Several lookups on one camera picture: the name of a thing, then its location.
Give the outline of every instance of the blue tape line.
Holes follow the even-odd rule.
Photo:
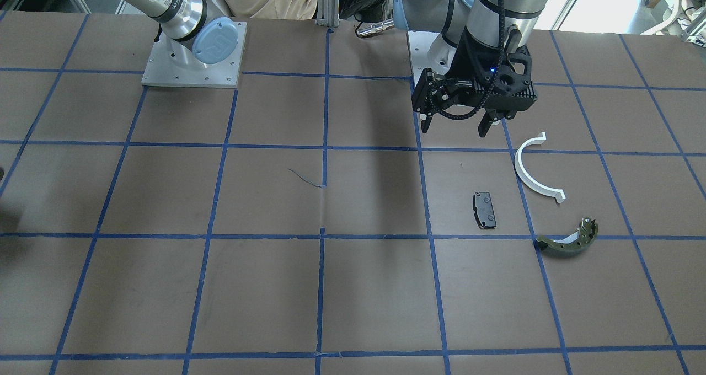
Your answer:
[[[664,126],[666,126],[666,129],[669,131],[669,135],[671,136],[671,139],[674,141],[674,144],[676,145],[676,148],[679,150],[679,153],[684,159],[684,162],[686,162],[686,167],[689,169],[689,172],[691,172],[691,177],[693,177],[694,181],[696,182],[696,186],[699,188],[699,191],[701,191],[701,196],[706,199],[706,191],[704,191],[704,187],[699,181],[698,177],[696,177],[696,173],[694,172],[693,167],[691,167],[691,163],[689,162],[689,159],[684,156],[684,150],[681,147],[681,144],[679,144],[678,139],[676,139],[676,135],[674,134],[673,129],[671,129],[671,126],[669,125],[668,120],[666,119],[666,116],[664,116],[664,112],[661,109],[661,106],[659,103],[657,103],[657,99],[655,98],[655,93],[652,92],[650,89],[650,86],[648,85],[648,81],[645,79],[645,76],[643,75],[643,72],[640,70],[640,67],[638,66],[637,61],[635,61],[635,57],[633,57],[633,53],[630,52],[630,48],[628,48],[628,43],[625,42],[625,38],[623,38],[622,35],[620,35],[620,40],[623,43],[623,46],[625,47],[625,51],[627,51],[628,56],[630,56],[630,60],[633,61],[633,65],[635,65],[635,70],[638,71],[638,75],[640,75],[640,79],[642,79],[643,84],[645,84],[645,88],[648,90],[648,93],[650,93],[650,98],[652,99],[652,102],[655,104],[655,107],[657,109],[657,112],[660,113],[660,117],[662,121],[664,122]]]
[[[58,146],[123,146],[124,142],[116,141],[51,141],[29,140],[27,144],[57,144]]]
[[[0,361],[48,361],[55,355],[0,355]]]
[[[525,347],[522,349],[467,349],[451,350],[452,356],[494,356],[494,355],[550,355],[561,353],[559,347]]]
[[[88,17],[90,14],[86,14],[86,16],[83,18],[83,22],[81,23],[80,28],[78,28],[78,32],[76,33],[76,37],[73,39],[73,43],[71,43],[71,48],[68,49],[68,53],[66,54],[66,58],[63,59],[63,63],[61,64],[61,69],[58,71],[58,74],[56,74],[56,78],[54,79],[54,83],[51,85],[51,88],[49,92],[46,94],[46,98],[44,103],[42,103],[42,106],[40,107],[40,110],[37,113],[37,116],[35,117],[35,120],[32,122],[32,125],[30,126],[30,129],[27,131],[27,134],[25,135],[25,138],[23,140],[23,143],[20,145],[19,151],[17,151],[17,154],[15,156],[15,160],[12,161],[12,165],[10,166],[10,169],[8,169],[7,174],[5,175],[5,179],[2,181],[2,185],[0,185],[0,196],[3,195],[5,192],[5,188],[7,188],[7,184],[10,182],[10,178],[12,177],[12,174],[15,172],[15,169],[17,168],[17,164],[20,162],[20,158],[22,157],[23,152],[25,152],[25,147],[27,147],[27,142],[30,140],[30,137],[32,136],[32,133],[35,132],[35,129],[37,128],[37,124],[40,122],[40,118],[42,118],[42,115],[44,114],[46,110],[46,106],[48,106],[51,96],[53,95],[56,86],[58,86],[58,80],[61,78],[61,72],[66,68],[66,64],[68,64],[68,60],[71,58],[71,54],[73,54],[73,50],[76,48],[76,44],[78,43],[78,39],[81,37],[81,33],[83,33],[83,28],[86,26],[86,21],[88,21]]]
[[[84,24],[85,21],[88,20],[88,15],[86,15],[86,18],[83,20]],[[142,95],[140,96],[140,101],[138,102],[137,109],[135,111],[135,115],[133,117],[132,124],[130,125],[130,130],[128,131],[128,135],[125,138],[125,144],[123,145],[122,152],[120,153],[120,158],[118,160],[118,164],[115,167],[115,172],[113,173],[113,179],[110,182],[110,187],[108,188],[108,193],[105,196],[105,200],[103,201],[103,208],[100,210],[100,216],[98,217],[98,223],[95,226],[95,232],[94,234],[98,234],[100,232],[101,227],[103,226],[103,221],[105,220],[105,214],[108,212],[108,205],[110,204],[110,199],[113,197],[113,192],[115,191],[115,185],[117,184],[118,181],[118,176],[120,175],[120,170],[123,167],[123,163],[125,162],[125,156],[128,151],[128,142],[130,142],[130,139],[132,138],[133,132],[135,131],[135,126],[137,124],[137,120],[140,116],[140,112],[142,110],[142,105],[145,101],[145,96],[147,95],[147,88],[144,87],[142,90]],[[58,356],[61,354],[63,350],[63,345],[66,342],[66,337],[68,336],[68,330],[71,327],[71,322],[73,320],[73,315],[76,312],[76,306],[78,305],[78,300],[81,297],[81,290],[83,289],[83,282],[85,282],[86,274],[88,273],[88,267],[90,266],[91,259],[93,258],[93,252],[95,251],[95,246],[96,242],[98,241],[98,237],[94,236],[93,239],[91,239],[90,246],[88,247],[88,252],[86,253],[86,259],[83,263],[83,268],[81,269],[81,276],[78,278],[78,285],[76,285],[76,291],[73,294],[73,300],[71,301],[71,306],[69,307],[68,310],[68,315],[66,316],[66,322],[63,325],[63,331],[61,332],[61,337],[58,340],[58,345],[56,345],[56,357],[51,361],[51,368],[50,368],[50,375],[54,375],[56,373],[56,365],[58,365]]]
[[[706,350],[706,345],[679,345],[681,350]]]
[[[0,144],[21,144],[20,140],[0,140]],[[124,143],[118,141],[53,141],[53,140],[29,140],[27,144],[73,144],[74,146],[123,146]],[[172,143],[172,142],[131,142],[129,146],[151,146],[151,147],[222,147],[220,143]],[[228,147],[238,149],[308,149],[309,151],[417,151],[416,147],[407,146],[315,146],[314,144],[245,144],[229,143]],[[492,147],[422,147],[423,152],[481,152],[481,153],[505,153],[508,150]],[[528,153],[544,154],[598,154],[597,151],[562,151],[562,149],[525,149]],[[648,157],[706,157],[706,153],[678,153],[678,152],[620,152],[608,151],[603,154],[611,156],[648,156]]]
[[[634,346],[585,346],[571,347],[571,353],[598,353],[598,352],[671,352],[674,345],[634,345]]]
[[[310,151],[320,151],[323,146],[314,146],[313,144],[245,144],[245,143],[229,143],[228,147],[236,149],[309,149]]]
[[[325,148],[329,151],[416,151],[416,147],[404,146],[326,146]]]
[[[191,360],[222,359],[313,359],[313,352],[192,353]]]
[[[566,76],[567,76],[567,78],[569,79],[569,83],[572,83],[572,84],[573,84],[573,80],[572,80],[571,75],[570,75],[570,73],[569,73],[569,71],[568,71],[568,67],[566,66],[565,60],[564,60],[563,55],[562,55],[562,53],[561,53],[561,49],[560,49],[559,46],[558,46],[557,39],[555,38],[554,33],[553,33],[552,31],[550,31],[549,34],[550,34],[550,36],[552,37],[552,41],[554,42],[555,48],[557,49],[557,53],[558,53],[559,59],[560,59],[560,61],[561,61],[561,63],[562,63],[562,66],[563,66],[563,68],[564,68],[564,71],[565,71],[565,73],[566,73]],[[638,68],[638,64],[635,63],[635,59],[633,59],[633,56],[632,56],[632,54],[630,53],[630,51],[629,51],[629,49],[628,49],[628,47],[627,47],[627,44],[626,44],[625,41],[623,40],[622,36],[620,36],[620,38],[621,38],[621,41],[623,41],[623,46],[625,46],[625,50],[628,51],[628,55],[630,56],[630,59],[633,61],[633,64],[635,65],[635,68],[638,70],[638,73],[640,74],[640,78],[643,79],[643,83],[645,83],[645,88],[648,88],[648,85],[646,84],[646,80],[645,80],[645,78],[642,76],[642,73],[640,72],[640,70],[639,70],[639,68]],[[672,329],[671,329],[671,325],[670,325],[670,323],[669,323],[669,320],[668,320],[668,318],[667,318],[667,316],[666,316],[666,313],[664,312],[664,307],[663,307],[663,305],[661,304],[660,296],[657,294],[657,291],[656,291],[656,289],[655,289],[655,285],[654,285],[654,283],[652,282],[652,278],[651,278],[651,275],[650,275],[650,270],[648,269],[648,266],[646,265],[645,259],[643,258],[643,254],[642,254],[642,252],[640,251],[640,247],[638,246],[638,241],[637,241],[637,239],[634,238],[635,233],[633,232],[633,227],[632,227],[632,225],[630,224],[630,220],[628,219],[628,214],[627,214],[627,212],[625,211],[625,207],[623,206],[623,201],[622,201],[621,198],[620,198],[620,194],[618,194],[618,189],[616,189],[616,185],[615,185],[615,182],[613,181],[613,176],[611,175],[610,169],[608,169],[608,164],[607,164],[607,162],[606,162],[606,160],[605,160],[605,156],[603,156],[603,153],[602,153],[602,151],[601,151],[601,149],[600,149],[600,146],[598,145],[598,140],[596,139],[596,136],[595,136],[595,134],[593,133],[593,128],[591,127],[591,124],[590,124],[590,122],[589,122],[589,120],[588,120],[588,116],[587,116],[587,114],[586,114],[586,111],[585,111],[585,109],[584,109],[583,103],[581,102],[581,98],[580,98],[580,96],[579,96],[578,91],[576,90],[576,88],[573,88],[573,92],[574,92],[574,95],[576,96],[576,101],[578,102],[578,106],[579,106],[579,108],[581,109],[581,113],[583,114],[584,119],[585,119],[585,121],[586,121],[586,126],[588,127],[588,131],[589,131],[589,133],[591,134],[591,138],[593,139],[593,143],[594,143],[595,146],[596,146],[596,151],[598,151],[598,156],[599,156],[600,159],[601,159],[601,162],[602,162],[602,164],[603,164],[603,169],[605,170],[606,176],[608,177],[608,182],[610,183],[611,189],[613,190],[613,196],[615,196],[615,199],[616,199],[616,201],[618,202],[618,207],[620,208],[621,214],[623,215],[623,219],[625,220],[625,226],[628,227],[628,233],[630,234],[631,237],[633,237],[633,246],[635,247],[635,252],[636,252],[637,255],[638,255],[638,259],[640,259],[640,264],[641,264],[642,267],[643,267],[643,272],[645,273],[645,277],[646,277],[646,279],[648,279],[648,284],[650,285],[650,289],[651,289],[651,291],[652,291],[652,295],[653,295],[653,297],[655,298],[655,303],[656,303],[658,309],[660,310],[660,314],[661,314],[662,319],[663,319],[663,321],[664,321],[664,325],[665,325],[665,327],[666,327],[666,330],[667,330],[668,334],[671,335],[671,341],[672,341],[672,344],[674,345],[674,350],[676,351],[676,355],[677,355],[677,357],[679,358],[679,362],[681,363],[682,370],[684,370],[684,374],[685,374],[685,375],[689,375],[689,370],[686,368],[686,363],[684,362],[684,358],[683,358],[683,356],[681,355],[681,350],[679,350],[679,344],[678,344],[678,342],[676,341],[676,337],[674,336],[674,333],[673,333],[673,331],[672,331]],[[652,95],[652,93],[651,93],[651,91],[649,90],[649,88],[648,88],[648,92],[650,93],[650,95],[651,95],[652,98],[654,99],[654,96]],[[678,148],[679,151],[681,152],[681,148],[678,146],[678,143],[676,142],[676,139],[675,139],[675,143],[677,144],[677,148]]]
[[[328,41],[328,35],[330,33],[326,31],[326,38]],[[328,48],[330,47],[330,44],[327,44],[327,53],[329,52]],[[401,79],[402,81],[406,81],[409,79],[409,76],[353,76],[353,75],[333,75],[329,73],[329,68],[328,66],[326,67],[325,73],[287,73],[287,72],[254,72],[254,71],[244,71],[244,75],[252,75],[252,76],[290,76],[290,77],[313,77],[313,78],[343,78],[343,79],[372,79],[375,81],[376,79]]]
[[[409,89],[414,93],[414,78],[409,77]],[[421,195],[424,199],[424,217],[426,218],[426,232],[429,239],[429,253],[431,255],[431,271],[434,274],[434,292],[436,293],[436,310],[438,312],[439,333],[441,334],[441,352],[443,355],[444,372],[451,375],[451,360],[448,357],[448,343],[446,340],[446,322],[444,321],[443,302],[441,301],[441,283],[439,282],[438,262],[436,260],[436,244],[431,229],[431,215],[429,214],[429,196],[426,191],[426,175],[424,174],[424,154],[421,150],[421,134],[416,113],[412,113],[414,123],[414,137],[416,138],[416,155],[419,160],[419,176],[421,178]]]
[[[99,73],[109,75],[141,75],[144,71],[102,71],[98,69],[66,69],[65,73]]]
[[[706,345],[680,345],[681,350],[692,352],[706,351]],[[570,353],[596,352],[672,352],[674,345],[624,345],[624,346],[578,346],[567,347]],[[449,350],[450,356],[492,356],[492,355],[552,355],[561,353],[559,347],[523,347],[517,349],[467,349]],[[438,357],[443,356],[441,350],[394,351],[378,352],[343,351],[343,352],[210,352],[192,353],[190,360],[248,360],[248,359],[313,359],[340,357]],[[0,362],[48,361],[55,355],[0,355]],[[103,353],[103,354],[63,354],[60,361],[102,361],[102,360],[183,360],[184,353]]]
[[[427,239],[428,234],[326,234],[326,239],[347,239],[347,240],[386,240],[386,239]],[[48,239],[90,239],[98,237],[99,239],[205,239],[205,234],[141,234],[141,233],[46,233],[46,232],[5,232],[0,233],[0,237],[46,237]],[[434,240],[527,240],[532,239],[531,234],[433,234]],[[555,234],[549,234],[550,238],[562,238]],[[319,239],[319,234],[212,234],[211,239],[231,239],[231,240],[263,240],[263,239]],[[660,235],[643,235],[643,236],[619,236],[613,234],[601,234],[597,237],[598,240],[665,240],[665,241],[706,241],[706,236],[660,236]]]
[[[658,91],[706,91],[706,88],[686,88],[686,87],[650,87],[652,90]]]
[[[321,73],[286,73],[286,72],[251,72],[251,71],[245,71],[243,72],[244,75],[252,75],[252,76],[290,76],[290,77],[316,77],[316,78],[323,78],[326,77],[325,74]]]
[[[130,146],[152,147],[223,147],[220,143],[169,143],[169,142],[133,142]]]
[[[507,123],[505,120],[502,121],[502,129],[505,132],[505,141],[507,142],[507,149],[510,152],[514,151],[512,147],[512,139],[510,138],[510,130],[507,128]],[[532,224],[532,215],[530,214],[530,206],[527,204],[527,196],[525,196],[525,188],[522,186],[522,181],[520,177],[515,175],[515,181],[517,182],[517,189],[520,192],[520,198],[522,199],[522,207],[525,210],[525,218],[527,219],[527,227],[530,229],[529,232],[532,235],[532,241],[537,239],[537,233],[534,231],[534,224]],[[547,275],[547,268],[544,266],[544,259],[542,258],[542,253],[539,251],[537,244],[534,244],[534,254],[537,257],[537,264],[539,264],[539,270],[542,273],[542,280],[544,281],[544,288],[547,290],[547,299],[549,300],[549,306],[552,309],[552,318],[554,318],[554,325],[557,328],[557,338],[559,340],[559,347],[562,358],[564,359],[564,366],[566,368],[567,375],[572,375],[573,371],[571,369],[571,363],[569,361],[568,351],[566,349],[566,342],[564,339],[564,332],[561,327],[561,321],[559,320],[559,313],[557,310],[557,303],[554,300],[554,292],[552,292],[552,285],[549,283],[549,275]]]
[[[212,234],[211,239],[219,240],[283,240],[304,239],[318,240],[318,234]]]
[[[48,72],[48,73],[58,73],[61,69],[48,69],[48,68],[0,68],[0,72]]]
[[[228,124],[225,131],[225,137],[223,138],[221,159],[218,166],[218,174],[216,177],[216,186],[213,190],[213,202],[211,205],[211,215],[208,219],[208,228],[206,230],[206,239],[204,242],[204,258],[201,262],[201,272],[199,273],[199,286],[196,289],[196,299],[194,302],[194,313],[191,316],[191,326],[189,327],[189,338],[186,341],[186,357],[184,358],[184,365],[182,367],[182,374],[187,375],[189,373],[189,362],[191,357],[192,348],[194,348],[194,337],[196,336],[196,325],[199,322],[199,310],[201,309],[201,297],[204,294],[204,280],[206,278],[206,268],[208,266],[208,254],[211,246],[211,239],[213,235],[213,224],[216,219],[216,211],[218,209],[218,198],[220,196],[220,186],[223,181],[223,171],[225,169],[226,157],[228,154],[228,141],[230,140],[230,135],[233,130],[233,118],[235,117],[235,108],[238,102],[238,91],[237,89],[233,93],[233,100],[230,107],[230,116],[228,117]]]
[[[443,356],[443,351],[441,350],[416,350],[413,352],[396,352],[393,350],[384,350],[381,352],[366,352],[361,351],[351,351],[351,352],[337,352],[334,353],[333,357],[420,357],[420,356]]]
[[[326,30],[326,53],[325,53],[325,78],[323,81],[323,151],[321,153],[321,186],[326,187],[328,183],[328,103],[330,88],[330,64],[331,64],[331,33],[333,30]]]
[[[318,294],[316,298],[316,352],[321,353],[321,342],[323,338],[323,270],[325,255],[326,229],[321,228],[318,248]]]
[[[352,75],[330,75],[331,78],[348,78],[348,79],[401,79],[406,81],[410,76],[352,76]]]

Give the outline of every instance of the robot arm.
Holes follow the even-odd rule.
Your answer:
[[[448,45],[452,59],[447,68],[439,68],[438,62],[433,62],[434,70],[422,71],[414,89],[413,110],[420,113],[421,130],[426,132],[435,114],[464,120],[485,109],[478,127],[479,136],[484,137],[492,124],[514,118],[537,100],[532,85],[532,58],[525,44],[547,0],[458,0],[456,7],[446,0],[448,12],[439,30],[440,12],[434,10],[440,9],[441,3],[395,0],[395,25],[400,21],[399,26],[408,30],[441,31],[440,38]],[[454,15],[462,15],[462,8],[468,3],[472,5],[466,23],[452,33]],[[434,45],[431,50],[438,52]],[[438,61],[438,56],[431,56]],[[455,104],[472,109],[466,114],[446,112]]]
[[[125,0],[161,25],[202,63],[217,63],[237,46],[235,24],[211,0]]]

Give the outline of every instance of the cable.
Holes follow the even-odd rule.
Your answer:
[[[386,0],[378,0],[378,1],[376,1],[375,3],[371,4],[370,6],[368,6],[368,7],[366,8],[366,10],[371,9],[371,8],[376,8],[377,6],[380,6],[380,5],[382,5],[383,3],[385,3],[385,1],[386,1]],[[365,39],[365,37],[363,37],[363,36],[358,36],[358,29],[360,29],[360,26],[363,26],[363,21],[361,21],[360,19],[358,19],[358,14],[361,14],[361,18],[363,17],[363,15],[362,15],[362,13],[360,13],[360,11],[358,11],[358,12],[355,13],[355,14],[353,14],[353,19],[355,19],[356,21],[360,22],[360,23],[358,23],[358,26],[356,26],[356,28],[353,29],[353,33],[355,33],[355,35],[356,35],[359,39]]]
[[[493,78],[491,79],[490,87],[486,90],[481,98],[480,102],[466,114],[451,114],[443,109],[436,109],[436,112],[441,114],[441,116],[452,120],[466,120],[475,116],[478,111],[485,106],[486,101],[490,98],[490,94],[496,88],[498,83],[498,75],[500,72],[500,67],[502,66],[502,61],[505,58],[505,0],[498,0],[498,7],[500,8],[500,13],[498,14],[498,61],[496,62],[495,68],[493,70]]]

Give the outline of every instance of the brown table surface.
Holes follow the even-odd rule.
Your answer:
[[[419,133],[402,31],[248,21],[236,91],[141,86],[145,17],[0,18],[0,373],[706,373],[678,38],[535,31],[539,101],[481,139]],[[542,131],[560,205],[512,165]],[[532,244],[585,216],[583,254]]]

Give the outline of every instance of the small black wire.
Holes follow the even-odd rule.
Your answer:
[[[369,8],[376,8],[377,6],[380,6],[380,5],[381,5],[382,3],[384,3],[384,2],[385,2],[385,0],[378,0],[378,1],[376,1],[375,3],[371,4],[370,6],[368,6],[368,7],[366,7],[366,8],[368,8],[368,9],[369,9]],[[360,22],[360,23],[358,23],[358,26],[357,26],[357,27],[355,28],[355,30],[353,31],[356,36],[358,36],[358,29],[360,29],[360,26],[363,26],[363,21],[361,21],[360,19],[358,19],[358,14],[361,14],[361,13],[358,12],[358,13],[353,14],[353,19],[355,19],[356,21]],[[360,38],[360,39],[365,39],[365,38],[367,38],[367,37],[358,36],[358,38]]]
[[[488,98],[490,98],[491,93],[497,86],[500,67],[502,66],[502,61],[505,58],[505,0],[498,0],[498,7],[500,8],[500,13],[498,14],[498,61],[495,65],[495,70],[493,71],[493,78],[491,79],[490,86],[486,89],[486,92],[483,94],[478,104],[466,114],[451,114],[443,109],[435,108],[437,113],[447,119],[466,120],[475,116],[475,114],[478,113],[483,106],[485,106],[486,101],[488,101]]]

